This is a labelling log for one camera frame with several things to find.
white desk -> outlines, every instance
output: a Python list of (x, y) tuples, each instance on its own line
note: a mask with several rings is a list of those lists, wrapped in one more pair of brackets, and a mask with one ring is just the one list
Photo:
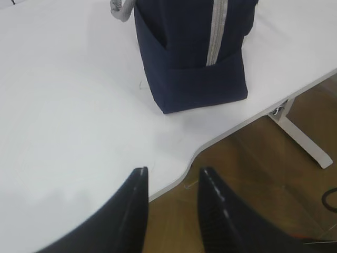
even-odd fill
[[(15, 4), (19, 4), (25, 0), (14, 0)], [(12, 0), (0, 0), (0, 9), (8, 8), (13, 6)]]
[(93, 214), (135, 167), (150, 199), (203, 149), (337, 72), (336, 0), (262, 0), (243, 47), (248, 99), (163, 115), (134, 21), (107, 0), (0, 12), (0, 252), (34, 252)]

wooden floor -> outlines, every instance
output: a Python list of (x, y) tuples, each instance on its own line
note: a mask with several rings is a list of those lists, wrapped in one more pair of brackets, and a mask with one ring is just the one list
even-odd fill
[[(337, 214), (321, 204), (322, 195), (337, 187), (337, 82), (326, 80), (299, 96), (289, 118), (330, 155), (333, 165), (321, 169), (265, 116), (203, 151), (180, 185), (150, 203), (143, 252), (204, 252), (196, 208), (201, 166), (213, 166), (286, 233), (337, 240)], [(337, 194), (329, 202), (337, 206)]]

gray zipper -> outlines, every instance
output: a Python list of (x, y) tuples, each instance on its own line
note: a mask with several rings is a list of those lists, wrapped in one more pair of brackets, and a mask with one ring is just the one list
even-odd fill
[(219, 55), (223, 31), (225, 29), (228, 0), (214, 0), (211, 24), (211, 37), (206, 66), (214, 65)]

bag pocket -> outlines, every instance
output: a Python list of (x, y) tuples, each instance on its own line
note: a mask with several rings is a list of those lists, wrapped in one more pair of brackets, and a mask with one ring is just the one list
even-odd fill
[(247, 98), (241, 50), (215, 65), (174, 70), (166, 75), (167, 110), (182, 111)]
[(164, 58), (167, 57), (165, 47), (157, 40), (155, 35), (146, 24), (137, 5), (134, 8), (137, 38), (140, 48), (145, 48), (148, 54), (159, 54)]

bag handle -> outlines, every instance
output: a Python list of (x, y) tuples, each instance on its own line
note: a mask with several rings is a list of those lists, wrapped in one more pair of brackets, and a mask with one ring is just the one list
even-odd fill
[(136, 4), (136, 0), (125, 0), (125, 3), (122, 6), (122, 0), (111, 0), (111, 14), (118, 20), (126, 22), (130, 16), (133, 7)]

